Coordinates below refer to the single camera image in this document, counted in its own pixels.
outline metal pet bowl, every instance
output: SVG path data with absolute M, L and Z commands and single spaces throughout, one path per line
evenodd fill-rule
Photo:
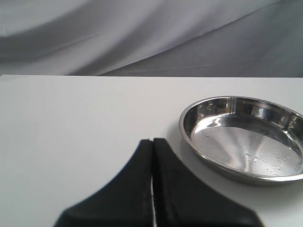
M 204 163 L 237 182 L 270 186 L 303 179 L 303 116 L 281 105 L 208 98 L 186 108 L 179 127 Z

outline white tabletop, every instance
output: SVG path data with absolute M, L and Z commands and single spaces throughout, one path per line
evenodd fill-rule
M 302 87 L 303 79 L 1 76 L 0 226 L 52 226 L 108 183 L 139 140 L 163 137 L 199 178 L 267 227 L 300 227 L 303 182 L 258 188 L 219 176 L 184 146 L 178 118 L 194 101 L 227 95 L 303 113 Z

